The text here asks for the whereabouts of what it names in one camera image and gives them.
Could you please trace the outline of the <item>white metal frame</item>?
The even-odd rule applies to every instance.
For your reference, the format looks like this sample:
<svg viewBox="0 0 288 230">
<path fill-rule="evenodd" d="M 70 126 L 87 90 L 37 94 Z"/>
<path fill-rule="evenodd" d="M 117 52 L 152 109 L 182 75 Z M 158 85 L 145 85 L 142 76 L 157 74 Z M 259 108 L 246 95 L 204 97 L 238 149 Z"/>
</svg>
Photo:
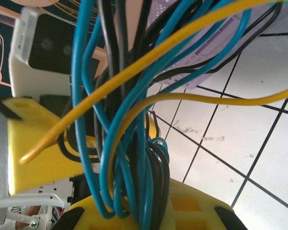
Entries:
<svg viewBox="0 0 288 230">
<path fill-rule="evenodd" d="M 51 230 L 71 206 L 68 179 L 0 199 L 0 230 Z"/>
</svg>

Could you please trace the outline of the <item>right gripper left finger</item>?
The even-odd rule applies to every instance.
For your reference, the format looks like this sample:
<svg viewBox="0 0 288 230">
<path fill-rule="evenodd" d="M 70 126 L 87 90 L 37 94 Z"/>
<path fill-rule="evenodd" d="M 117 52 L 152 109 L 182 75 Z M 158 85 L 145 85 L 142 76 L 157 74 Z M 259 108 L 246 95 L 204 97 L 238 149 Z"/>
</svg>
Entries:
<svg viewBox="0 0 288 230">
<path fill-rule="evenodd" d="M 73 204 L 52 230 L 138 230 L 133 217 L 105 219 L 91 196 Z"/>
</svg>

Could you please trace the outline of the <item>purple plastic basket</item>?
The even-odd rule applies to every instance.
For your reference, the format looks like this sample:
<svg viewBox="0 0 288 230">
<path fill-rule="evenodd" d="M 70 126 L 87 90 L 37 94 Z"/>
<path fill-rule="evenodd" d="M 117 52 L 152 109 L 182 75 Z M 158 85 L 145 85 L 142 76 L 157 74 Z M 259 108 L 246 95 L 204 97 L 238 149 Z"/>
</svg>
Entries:
<svg viewBox="0 0 288 230">
<path fill-rule="evenodd" d="M 257 37 L 265 36 L 268 28 L 275 26 L 286 16 L 288 16 L 288 2 L 284 2 L 282 6 L 271 3 L 253 8 L 245 32 L 229 53 L 206 74 L 184 84 L 183 87 L 186 89 L 195 88 L 235 59 Z M 184 47 L 184 50 L 192 47 L 193 51 L 180 61 L 166 67 L 163 73 L 153 79 L 152 84 L 171 85 L 203 67 L 229 43 L 239 26 L 240 19 L 241 14 L 236 14 L 210 29 L 199 32 Z"/>
</svg>

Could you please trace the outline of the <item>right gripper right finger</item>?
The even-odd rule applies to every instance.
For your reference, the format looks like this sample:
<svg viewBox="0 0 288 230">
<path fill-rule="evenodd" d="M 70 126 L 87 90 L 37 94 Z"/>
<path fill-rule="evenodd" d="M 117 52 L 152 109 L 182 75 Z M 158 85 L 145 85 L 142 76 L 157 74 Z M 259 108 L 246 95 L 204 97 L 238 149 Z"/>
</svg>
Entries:
<svg viewBox="0 0 288 230">
<path fill-rule="evenodd" d="M 245 230 L 245 225 L 227 203 L 171 179 L 159 230 Z"/>
</svg>

